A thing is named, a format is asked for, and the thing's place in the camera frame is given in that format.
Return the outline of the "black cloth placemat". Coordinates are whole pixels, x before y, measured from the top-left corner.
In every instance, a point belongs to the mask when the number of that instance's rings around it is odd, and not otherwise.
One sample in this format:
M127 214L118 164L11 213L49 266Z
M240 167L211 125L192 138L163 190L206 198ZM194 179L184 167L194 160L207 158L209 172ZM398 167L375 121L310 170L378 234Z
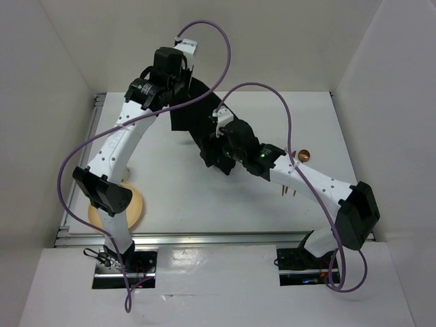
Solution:
M211 140L211 134L215 135L216 129L211 116L220 102L221 98L212 92L194 104L173 110L170 113L171 130L187 131L207 166L213 163L234 166L235 161L225 157L222 150Z

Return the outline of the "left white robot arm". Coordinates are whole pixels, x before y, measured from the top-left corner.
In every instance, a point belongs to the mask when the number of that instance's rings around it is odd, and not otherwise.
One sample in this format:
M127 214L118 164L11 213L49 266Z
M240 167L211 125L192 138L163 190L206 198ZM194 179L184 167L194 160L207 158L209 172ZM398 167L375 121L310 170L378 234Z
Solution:
M108 135L85 168L73 172L106 231L104 248L120 272L135 264L134 241L127 224L127 207L133 198L121 185L128 161L145 131L155 122L155 112L186 96L191 83L196 42L183 40L155 51L153 65L129 85L117 120L117 131Z

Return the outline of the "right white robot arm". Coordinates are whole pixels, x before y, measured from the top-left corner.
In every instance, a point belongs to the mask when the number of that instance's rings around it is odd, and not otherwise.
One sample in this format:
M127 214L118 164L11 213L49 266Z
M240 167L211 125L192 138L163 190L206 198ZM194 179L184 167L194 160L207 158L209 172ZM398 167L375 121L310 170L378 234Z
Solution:
M339 246L361 250L379 221L375 196L368 184L351 185L291 160L283 149L259 142L243 120L229 122L218 133L201 137L198 144L207 166L229 174L240 163L248 173L293 189L329 214L328 227L308 233L299 246L297 258L305 267L314 266Z

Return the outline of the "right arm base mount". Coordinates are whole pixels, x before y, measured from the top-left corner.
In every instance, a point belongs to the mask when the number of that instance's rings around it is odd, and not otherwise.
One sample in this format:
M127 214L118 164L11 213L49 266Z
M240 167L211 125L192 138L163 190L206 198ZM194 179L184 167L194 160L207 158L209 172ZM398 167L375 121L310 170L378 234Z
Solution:
M320 258L304 248L277 249L273 264L279 269L280 286L322 285L328 277L328 268L333 251Z

